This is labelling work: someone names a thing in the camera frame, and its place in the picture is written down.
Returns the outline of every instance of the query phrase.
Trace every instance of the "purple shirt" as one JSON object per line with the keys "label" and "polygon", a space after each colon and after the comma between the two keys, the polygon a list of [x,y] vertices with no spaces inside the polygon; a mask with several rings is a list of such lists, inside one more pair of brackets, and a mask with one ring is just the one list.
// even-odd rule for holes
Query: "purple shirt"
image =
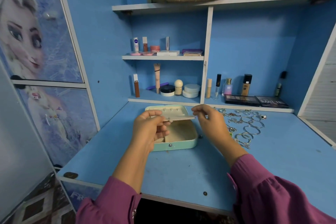
{"label": "purple shirt", "polygon": [[[251,154],[241,156],[227,175],[237,191],[233,211],[239,223],[336,223],[312,206],[298,186],[272,175]],[[95,202],[82,201],[76,223],[133,223],[140,198],[132,187],[110,177]]]}

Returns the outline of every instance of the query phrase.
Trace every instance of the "foundation tube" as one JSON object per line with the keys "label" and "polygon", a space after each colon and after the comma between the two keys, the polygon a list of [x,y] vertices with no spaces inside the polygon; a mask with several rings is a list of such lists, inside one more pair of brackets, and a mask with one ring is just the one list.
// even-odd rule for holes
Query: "foundation tube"
{"label": "foundation tube", "polygon": [[160,64],[154,64],[156,93],[160,94]]}

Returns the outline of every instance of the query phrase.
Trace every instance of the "round white container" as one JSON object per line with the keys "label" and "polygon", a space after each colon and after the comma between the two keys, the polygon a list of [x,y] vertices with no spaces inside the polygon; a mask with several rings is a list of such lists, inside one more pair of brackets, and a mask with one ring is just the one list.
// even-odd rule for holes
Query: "round white container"
{"label": "round white container", "polygon": [[199,91],[194,92],[194,93],[190,93],[190,92],[187,92],[187,91],[184,90],[184,91],[182,91],[182,94],[186,98],[196,98],[196,97],[198,97]]}
{"label": "round white container", "polygon": [[199,86],[198,84],[186,84],[184,86],[184,90],[188,93],[199,93],[199,91],[201,90],[201,86]]}
{"label": "round white container", "polygon": [[175,91],[174,92],[171,92],[171,93],[163,93],[161,92],[161,95],[165,96],[165,97],[172,97],[175,95]]}

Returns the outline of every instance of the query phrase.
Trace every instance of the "blue desk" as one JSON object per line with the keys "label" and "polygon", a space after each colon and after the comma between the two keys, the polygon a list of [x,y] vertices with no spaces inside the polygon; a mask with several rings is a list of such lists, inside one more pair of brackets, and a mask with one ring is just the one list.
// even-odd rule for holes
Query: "blue desk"
{"label": "blue desk", "polygon": [[[108,124],[59,171],[78,174],[74,183],[103,186],[126,150],[134,118],[153,104],[128,102]],[[265,128],[251,142],[249,153],[277,176],[296,183],[310,202],[336,217],[336,152],[291,113],[266,114]],[[203,134],[194,120],[199,134]],[[232,124],[243,131],[246,124]],[[232,210],[235,191],[229,167],[206,138],[193,149],[152,152],[142,185],[144,197],[212,212]]]}

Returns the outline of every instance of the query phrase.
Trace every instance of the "mint green jewelry box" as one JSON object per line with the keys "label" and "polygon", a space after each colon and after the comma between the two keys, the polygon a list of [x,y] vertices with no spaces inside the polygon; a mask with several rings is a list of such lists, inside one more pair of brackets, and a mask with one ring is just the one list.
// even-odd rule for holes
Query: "mint green jewelry box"
{"label": "mint green jewelry box", "polygon": [[190,149],[197,145],[198,134],[191,121],[195,117],[189,116],[183,105],[149,106],[145,110],[160,110],[171,122],[168,127],[170,134],[154,141],[153,151]]}

